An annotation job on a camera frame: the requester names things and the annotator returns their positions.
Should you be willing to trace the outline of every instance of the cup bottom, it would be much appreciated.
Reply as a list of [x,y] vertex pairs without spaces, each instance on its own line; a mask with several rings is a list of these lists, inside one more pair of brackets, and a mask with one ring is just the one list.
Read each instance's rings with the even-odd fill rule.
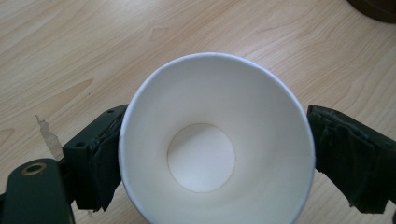
[[168,148],[168,166],[184,189],[204,193],[221,188],[233,174],[233,144],[219,128],[192,124],[173,138]]

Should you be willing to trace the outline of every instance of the dark object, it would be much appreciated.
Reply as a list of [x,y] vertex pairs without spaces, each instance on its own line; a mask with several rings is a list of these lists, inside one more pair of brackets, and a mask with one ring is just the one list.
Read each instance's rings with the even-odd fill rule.
[[388,23],[396,23],[396,0],[347,0],[364,15]]
[[127,105],[107,110],[64,145],[64,161],[74,174],[79,209],[106,211],[120,184],[120,126]]
[[0,222],[74,223],[70,204],[106,211],[120,184],[118,142],[127,105],[107,110],[70,140],[64,158],[30,161],[8,177]]
[[75,223],[58,163],[30,161],[8,177],[2,223]]
[[362,213],[383,213],[396,203],[396,143],[356,120],[311,105],[318,171],[324,173]]

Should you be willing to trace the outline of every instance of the table surface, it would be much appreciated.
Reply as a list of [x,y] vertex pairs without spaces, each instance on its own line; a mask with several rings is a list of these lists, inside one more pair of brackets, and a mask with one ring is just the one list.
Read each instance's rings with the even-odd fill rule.
[[[63,145],[105,110],[128,104],[156,68],[202,51],[249,59],[306,110],[323,105],[396,139],[396,25],[345,0],[0,2],[0,192],[20,164],[51,158],[40,120]],[[77,223],[146,223],[122,185],[106,212]],[[364,215],[315,172],[296,223],[391,223]]]

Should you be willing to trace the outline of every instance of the black tape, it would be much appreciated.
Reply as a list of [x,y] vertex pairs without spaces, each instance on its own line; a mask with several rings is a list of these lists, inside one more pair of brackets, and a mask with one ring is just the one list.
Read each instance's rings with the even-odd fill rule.
[[362,213],[384,213],[396,203],[396,143],[336,110],[311,105],[316,168]]

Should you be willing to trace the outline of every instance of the paper cup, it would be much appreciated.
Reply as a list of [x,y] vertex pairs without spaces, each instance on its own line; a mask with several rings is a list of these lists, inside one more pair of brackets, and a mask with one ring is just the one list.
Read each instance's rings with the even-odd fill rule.
[[123,185],[150,223],[291,223],[315,168],[299,102],[271,72],[222,53],[155,71],[120,131]]

